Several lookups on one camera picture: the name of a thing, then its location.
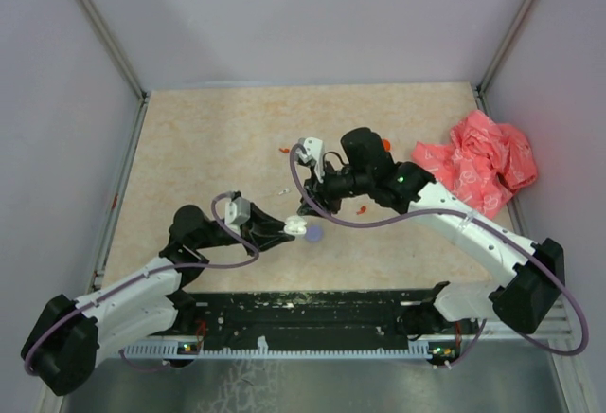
black metal base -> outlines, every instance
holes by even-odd
[[[432,290],[191,294],[188,327],[160,332],[204,334],[205,350],[406,350],[408,336],[454,334],[433,313]],[[461,323],[464,333],[476,325]]]

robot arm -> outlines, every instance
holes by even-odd
[[[403,319],[409,335],[420,333],[419,323],[422,327],[431,321],[440,328],[464,318],[499,317],[518,332],[536,330],[560,292],[494,232],[507,233],[563,282],[563,251],[556,242],[536,244],[478,215],[428,171],[412,162],[394,162],[381,138],[367,128],[347,133],[341,144],[348,164],[340,170],[325,161],[322,140],[302,139],[296,152],[299,163],[311,170],[304,188],[320,211],[336,214],[344,198],[362,194],[399,214],[423,214],[435,208],[457,211],[459,217],[428,213],[419,220],[474,257],[493,277],[485,283],[437,285],[432,300],[411,307]],[[306,200],[297,213],[318,215]],[[281,222],[238,193],[226,204],[224,215],[224,224],[259,252],[305,232],[298,218]],[[484,228],[471,224],[472,218]],[[156,332],[183,333],[193,321],[195,301],[182,288],[208,264],[198,250],[235,243],[198,207],[183,206],[174,216],[168,245],[144,268],[90,295],[73,301],[61,295],[46,304],[21,352],[28,369],[61,396],[80,386],[98,364],[126,345]],[[246,250],[252,255],[250,247]]]
[[[239,193],[225,205],[224,215],[225,224],[259,252],[294,240],[300,231],[296,225],[265,214]],[[125,346],[157,332],[184,332],[193,322],[196,305],[182,288],[200,276],[208,263],[197,251],[236,243],[198,207],[181,207],[169,229],[168,245],[139,271],[75,300],[59,295],[48,301],[23,346],[22,358],[27,359],[51,327],[73,314],[30,359],[32,372],[62,396],[84,383],[96,366]],[[196,264],[202,266],[179,267]]]
[[[490,282],[444,282],[437,286],[433,306],[446,321],[498,317],[517,332],[536,331],[560,291],[510,244],[514,242],[534,255],[563,283],[563,249],[559,244],[550,239],[538,244],[495,224],[454,197],[428,171],[413,162],[394,162],[381,138],[367,128],[343,136],[341,145],[348,164],[338,171],[324,160],[321,140],[307,138],[300,145],[298,161],[312,173],[305,181],[305,191],[328,214],[339,211],[343,198],[366,194],[399,214],[419,214],[418,222],[441,233],[489,271]],[[317,168],[318,163],[323,164],[322,169]],[[301,202],[299,214],[319,215],[306,200]],[[458,217],[424,214],[430,209],[457,211]],[[472,219],[483,227],[472,224]],[[495,235],[507,236],[510,243]]]

white wall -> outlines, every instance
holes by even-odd
[[[566,254],[566,279],[585,309],[584,354],[603,383],[606,352],[606,0],[541,0],[489,91],[500,120],[529,136],[539,181],[520,198],[535,238]],[[597,394],[606,406],[606,391]]]
[[[95,0],[146,89],[472,81],[522,0]]]
[[[137,109],[75,0],[0,0],[0,398],[30,412],[19,357],[38,314],[80,295]]]

small purple object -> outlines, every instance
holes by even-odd
[[[324,238],[324,230],[319,225],[310,225],[307,227],[305,239],[308,242],[319,242]]]

wooden tabletop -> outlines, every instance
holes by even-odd
[[[370,127],[391,143],[394,160],[409,160],[417,141],[448,142],[448,132],[476,108],[461,83],[213,88],[151,94],[120,211],[104,285],[141,268],[167,243],[174,212],[195,204],[210,216],[210,200],[240,190],[284,220],[299,196],[288,165],[301,137],[339,140]],[[300,169],[302,178],[308,176]],[[284,189],[290,193],[279,194]],[[356,215],[360,207],[366,213]],[[366,197],[345,200],[339,217],[370,222],[393,216]],[[427,288],[443,280],[486,280],[488,273],[437,233],[413,221],[358,230],[312,219],[325,236],[297,239],[235,270],[206,269],[195,292]],[[495,221],[511,228],[505,209]],[[241,246],[204,251],[213,263],[246,259]]]

